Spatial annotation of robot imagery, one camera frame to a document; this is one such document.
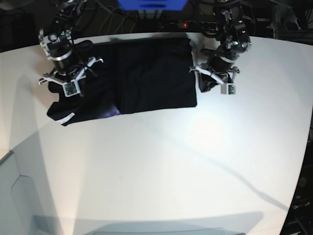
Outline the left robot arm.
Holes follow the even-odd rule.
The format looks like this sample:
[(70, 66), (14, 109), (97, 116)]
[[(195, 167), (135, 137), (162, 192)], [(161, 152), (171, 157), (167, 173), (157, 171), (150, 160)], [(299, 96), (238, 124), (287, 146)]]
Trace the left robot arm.
[(207, 92), (217, 85), (234, 89), (234, 80), (240, 70), (234, 66), (240, 54), (251, 48), (250, 36), (243, 19), (243, 9), (238, 0), (203, 1), (211, 5), (218, 22), (217, 31), (209, 33), (201, 28), (201, 34), (220, 43), (216, 49), (201, 48), (200, 53), (207, 57), (205, 63), (193, 67), (199, 73), (199, 88)]

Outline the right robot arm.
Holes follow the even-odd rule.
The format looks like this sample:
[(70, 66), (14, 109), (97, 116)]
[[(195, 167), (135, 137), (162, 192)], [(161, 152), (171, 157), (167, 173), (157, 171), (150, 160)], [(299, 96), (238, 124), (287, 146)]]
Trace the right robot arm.
[(54, 64), (40, 83), (47, 82), (52, 93), (66, 98), (106, 91), (149, 94), (193, 79), (187, 72), (191, 47), (183, 37), (133, 39), (115, 45), (75, 43), (81, 12), (80, 0), (60, 2), (53, 24), (40, 30), (40, 45)]

